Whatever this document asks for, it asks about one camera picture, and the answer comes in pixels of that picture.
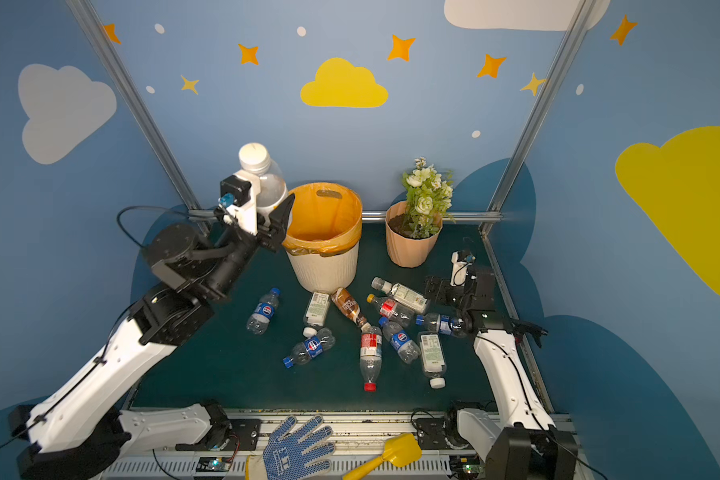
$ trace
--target blue dotted work glove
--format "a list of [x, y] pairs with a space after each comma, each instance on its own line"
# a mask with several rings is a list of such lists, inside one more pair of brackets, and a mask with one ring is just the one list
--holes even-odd
[[331, 471], [327, 457], [336, 446], [326, 440], [333, 434], [320, 415], [310, 418], [293, 433], [295, 417], [286, 418], [269, 436], [264, 455], [248, 457], [246, 480], [300, 480]]

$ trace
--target blue wall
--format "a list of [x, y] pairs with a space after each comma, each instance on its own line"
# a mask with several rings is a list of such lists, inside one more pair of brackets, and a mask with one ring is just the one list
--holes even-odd
[[[624, 14], [638, 25], [620, 46]], [[612, 0], [491, 232], [519, 313], [550, 331], [538, 356], [555, 407], [612, 479], [720, 478], [720, 296], [614, 171], [633, 144], [708, 125], [720, 2]]]
[[[270, 149], [290, 186], [336, 181], [357, 191], [366, 210], [389, 206], [419, 155], [440, 171], [451, 168], [459, 182], [511, 155], [534, 102], [521, 89], [533, 72], [544, 78], [562, 39], [460, 28], [446, 19], [442, 0], [94, 4], [103, 24], [115, 24], [115, 49], [205, 206], [217, 202], [219, 178], [250, 141]], [[393, 35], [416, 38], [409, 62], [388, 60]], [[258, 47], [259, 64], [241, 64], [238, 44]], [[496, 78], [477, 76], [486, 54], [507, 58]], [[386, 103], [302, 102], [302, 86], [334, 57], [373, 72]], [[182, 90], [182, 76], [198, 81], [198, 94]], [[479, 193], [489, 198], [494, 187]]]
[[[0, 409], [58, 389], [128, 305], [137, 252], [117, 211], [180, 203], [119, 95], [114, 116], [66, 157], [36, 163], [18, 96], [29, 64], [72, 65], [114, 88], [63, 0], [0, 0]], [[153, 221], [125, 219], [137, 237]]]

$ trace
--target green mat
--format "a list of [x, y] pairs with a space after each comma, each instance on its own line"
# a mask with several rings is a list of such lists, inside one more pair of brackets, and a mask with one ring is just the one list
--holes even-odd
[[[364, 224], [357, 275], [348, 290], [377, 325], [379, 314], [365, 302], [369, 293], [381, 294], [371, 288], [374, 276], [422, 291], [426, 275], [450, 277], [451, 253], [465, 247], [480, 264], [488, 264], [475, 225], [447, 224], [423, 265], [401, 268], [387, 255], [384, 225]], [[280, 307], [268, 331], [255, 336], [246, 330], [246, 321], [259, 297], [274, 286], [281, 291]], [[217, 306], [216, 315], [190, 341], [144, 376], [132, 407], [178, 408], [213, 399], [225, 408], [257, 410], [445, 410], [451, 400], [494, 399], [472, 340], [443, 336], [445, 388], [430, 388], [421, 362], [404, 364], [385, 342], [377, 391], [364, 392], [358, 365], [360, 331], [333, 304], [326, 327], [336, 345], [304, 366], [286, 369], [283, 357], [304, 340], [302, 318], [310, 293], [298, 284], [285, 251], [259, 250], [230, 296], [231, 303]], [[452, 313], [442, 306], [432, 311]], [[408, 333], [415, 337], [420, 329], [412, 325]]]

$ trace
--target trash can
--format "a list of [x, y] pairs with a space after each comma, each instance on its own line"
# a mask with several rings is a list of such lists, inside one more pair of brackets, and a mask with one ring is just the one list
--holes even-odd
[[333, 293], [355, 279], [362, 231], [362, 202], [337, 184], [294, 188], [292, 221], [286, 241], [298, 282], [310, 292]]

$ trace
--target robotic arm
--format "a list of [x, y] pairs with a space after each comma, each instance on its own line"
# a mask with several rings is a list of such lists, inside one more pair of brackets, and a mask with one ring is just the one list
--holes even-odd
[[132, 385], [194, 335], [213, 315], [259, 246], [277, 252], [294, 195], [268, 216], [257, 214], [259, 178], [240, 170], [221, 182], [217, 242], [187, 224], [162, 230], [142, 255], [161, 282], [128, 309], [104, 347], [61, 389], [9, 416], [29, 441], [18, 459], [22, 478], [86, 480], [129, 450], [174, 444], [223, 448], [230, 422], [218, 405], [136, 413], [113, 408]]
[[445, 419], [448, 441], [457, 448], [471, 444], [485, 464], [486, 478], [571, 480], [578, 452], [574, 437], [556, 429], [517, 350], [517, 340], [526, 333], [541, 348], [547, 331], [497, 315], [494, 273], [475, 265], [468, 250], [454, 252], [451, 262], [451, 281], [427, 277], [424, 296], [455, 308], [461, 329], [474, 335], [474, 351], [488, 374], [500, 424], [480, 408], [456, 405]]

